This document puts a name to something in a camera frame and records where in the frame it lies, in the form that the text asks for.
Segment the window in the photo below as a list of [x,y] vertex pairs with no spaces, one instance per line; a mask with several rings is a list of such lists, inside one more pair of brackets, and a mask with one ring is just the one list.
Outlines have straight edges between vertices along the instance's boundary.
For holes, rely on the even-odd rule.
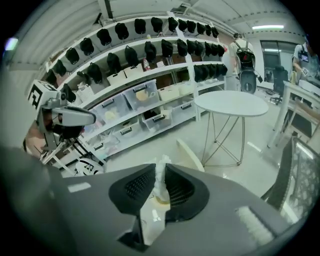
[[292,57],[296,44],[282,41],[261,41],[264,60],[264,80],[273,83],[273,70],[281,65],[290,75],[292,72]]

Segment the ceiling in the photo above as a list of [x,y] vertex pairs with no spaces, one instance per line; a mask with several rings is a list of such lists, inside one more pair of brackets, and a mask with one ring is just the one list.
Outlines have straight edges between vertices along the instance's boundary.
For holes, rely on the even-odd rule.
[[[19,44],[10,56],[10,70],[24,71],[24,75],[38,72],[49,56],[89,33],[100,12],[106,22],[113,22],[109,19],[111,13],[117,19],[171,10],[210,20],[229,34],[240,32],[246,37],[262,39],[274,39],[282,34],[282,41],[289,35],[291,41],[301,40],[304,34],[290,12],[276,0],[47,0],[17,33]],[[285,27],[282,32],[268,30],[253,34],[252,26],[257,25]]]

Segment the white round table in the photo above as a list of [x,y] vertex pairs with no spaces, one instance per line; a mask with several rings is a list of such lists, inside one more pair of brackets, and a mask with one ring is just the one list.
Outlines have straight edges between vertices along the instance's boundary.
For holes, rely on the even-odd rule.
[[[236,164],[231,164],[228,166],[239,166],[242,162],[244,156],[244,148],[245,148],[245,118],[248,117],[258,117],[262,116],[268,112],[268,105],[267,103],[253,94],[242,92],[242,91],[234,91],[234,90],[220,90],[220,91],[212,91],[208,93],[204,93],[194,99],[194,103],[201,109],[207,110],[211,112],[208,118],[208,126],[206,130],[206,139],[204,145],[204,151],[202,156],[202,164],[205,166],[206,162],[217,152],[217,150],[221,147],[226,153],[229,154],[235,161]],[[223,125],[221,131],[216,136],[216,129],[215,129],[215,120],[214,120],[214,113],[227,115],[229,116],[226,120],[225,124]],[[208,140],[208,133],[209,133],[209,124],[210,118],[212,117],[213,122],[213,132],[214,132],[214,142],[218,143],[219,146],[217,149],[210,155],[210,157],[204,161],[204,156],[207,147],[207,140]],[[232,125],[231,129],[225,136],[225,138],[219,142],[217,139],[223,129],[225,128],[227,122],[229,121],[230,117],[237,117],[234,124]],[[241,147],[241,155],[240,159],[234,156],[228,149],[223,146],[224,141],[229,136],[233,128],[235,127],[239,118],[242,118],[242,147]]]

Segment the white desk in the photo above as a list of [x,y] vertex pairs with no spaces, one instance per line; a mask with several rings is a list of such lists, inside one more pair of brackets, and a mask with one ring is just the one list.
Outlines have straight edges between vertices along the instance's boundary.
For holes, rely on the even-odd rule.
[[273,134],[267,144],[268,148],[271,148],[273,146],[275,139],[281,130],[286,113],[288,111],[291,94],[295,94],[297,96],[300,96],[307,101],[317,102],[320,104],[320,98],[317,97],[316,95],[314,95],[313,92],[307,91],[298,85],[284,81],[284,91],[283,91],[281,109],[280,109],[279,115],[278,115],[276,122],[274,124],[274,127],[273,127],[274,132],[273,132]]
[[[236,164],[231,164],[228,166],[239,166],[242,162],[243,155],[244,155],[244,148],[245,148],[245,118],[249,117],[258,117],[262,116],[268,112],[268,105],[267,103],[252,94],[242,91],[232,91],[232,90],[221,90],[221,91],[213,91],[202,94],[195,98],[194,103],[201,109],[205,109],[209,112],[208,117],[208,126],[206,130],[206,139],[204,145],[204,151],[202,156],[202,164],[205,166],[206,162],[217,152],[217,150],[221,147],[229,156],[231,156],[235,161]],[[223,125],[221,131],[216,136],[216,129],[215,129],[215,120],[214,120],[214,113],[227,115],[229,118],[226,120],[225,124]],[[209,133],[209,124],[210,118],[212,116],[213,122],[213,132],[214,132],[214,142],[218,143],[219,146],[217,149],[209,156],[207,160],[204,161],[204,156],[207,147],[208,141],[208,133]],[[225,136],[225,138],[219,142],[218,137],[221,134],[222,130],[225,128],[227,122],[229,121],[230,117],[237,117],[234,124],[232,125],[231,129]],[[228,149],[223,146],[224,141],[229,136],[233,128],[235,127],[239,117],[242,118],[242,147],[241,147],[241,154],[240,159],[234,156]]]

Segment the person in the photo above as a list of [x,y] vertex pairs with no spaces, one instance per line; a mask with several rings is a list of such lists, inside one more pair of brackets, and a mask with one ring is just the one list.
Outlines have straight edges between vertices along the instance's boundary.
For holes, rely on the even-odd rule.
[[299,85],[300,80],[305,80],[319,86],[317,84],[320,84],[320,62],[309,44],[308,35],[305,36],[305,43],[298,44],[294,49],[293,67],[297,72],[296,85]]
[[[230,51],[230,57],[231,57],[232,63],[233,63],[233,68],[235,69],[236,73],[239,74],[240,73],[240,63],[239,63],[239,59],[237,56],[237,50],[239,49],[239,47],[245,48],[247,45],[247,41],[243,39],[243,37],[240,33],[234,33],[233,38],[234,38],[234,42],[232,42],[230,44],[229,51]],[[255,54],[254,47],[251,43],[248,43],[247,47],[249,48],[249,50],[252,51],[253,54]]]

